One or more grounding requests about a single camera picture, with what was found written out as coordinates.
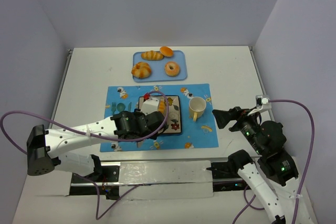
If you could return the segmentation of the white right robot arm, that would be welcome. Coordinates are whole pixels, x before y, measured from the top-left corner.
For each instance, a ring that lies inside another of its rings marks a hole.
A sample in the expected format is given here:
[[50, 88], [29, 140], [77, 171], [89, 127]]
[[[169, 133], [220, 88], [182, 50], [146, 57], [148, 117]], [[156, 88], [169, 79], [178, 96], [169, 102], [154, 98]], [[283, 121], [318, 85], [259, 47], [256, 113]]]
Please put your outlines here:
[[283, 125], [261, 121], [259, 109], [234, 107], [228, 111], [212, 111], [217, 126], [223, 129], [229, 122], [230, 132], [241, 132], [259, 159], [254, 161], [245, 150], [228, 156], [224, 166], [211, 166], [213, 173], [237, 175], [252, 190], [265, 209], [271, 223], [313, 223], [301, 196], [303, 175], [294, 159], [285, 150]]

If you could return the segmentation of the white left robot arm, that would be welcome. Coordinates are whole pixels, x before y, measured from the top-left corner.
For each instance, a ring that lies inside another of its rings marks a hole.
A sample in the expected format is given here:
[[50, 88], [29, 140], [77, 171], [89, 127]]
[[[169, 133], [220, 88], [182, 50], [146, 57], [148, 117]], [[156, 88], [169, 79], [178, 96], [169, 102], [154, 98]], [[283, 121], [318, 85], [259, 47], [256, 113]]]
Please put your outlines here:
[[104, 142], [140, 142], [156, 139], [167, 129], [167, 119], [159, 112], [149, 114], [135, 110], [74, 128], [45, 129], [33, 127], [26, 142], [27, 174], [40, 176], [54, 170], [80, 176], [95, 177], [102, 174], [97, 155], [79, 155], [75, 150]]

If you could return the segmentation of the long striped croissant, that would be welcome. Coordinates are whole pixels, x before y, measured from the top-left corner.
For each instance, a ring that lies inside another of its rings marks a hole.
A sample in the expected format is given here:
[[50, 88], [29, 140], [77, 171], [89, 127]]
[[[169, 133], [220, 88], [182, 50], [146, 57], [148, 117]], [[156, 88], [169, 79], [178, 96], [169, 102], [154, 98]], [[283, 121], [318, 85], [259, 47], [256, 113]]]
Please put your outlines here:
[[158, 106], [158, 111], [161, 112], [162, 114], [165, 113], [166, 110], [166, 104], [164, 100], [161, 100]]

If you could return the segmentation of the metal serving tongs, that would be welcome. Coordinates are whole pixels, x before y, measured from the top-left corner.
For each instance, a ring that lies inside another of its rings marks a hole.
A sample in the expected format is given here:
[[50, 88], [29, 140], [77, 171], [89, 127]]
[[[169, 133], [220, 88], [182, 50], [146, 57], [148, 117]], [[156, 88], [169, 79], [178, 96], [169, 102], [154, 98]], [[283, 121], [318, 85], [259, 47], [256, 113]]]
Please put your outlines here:
[[140, 148], [144, 143], [144, 140], [137, 142], [137, 148]]

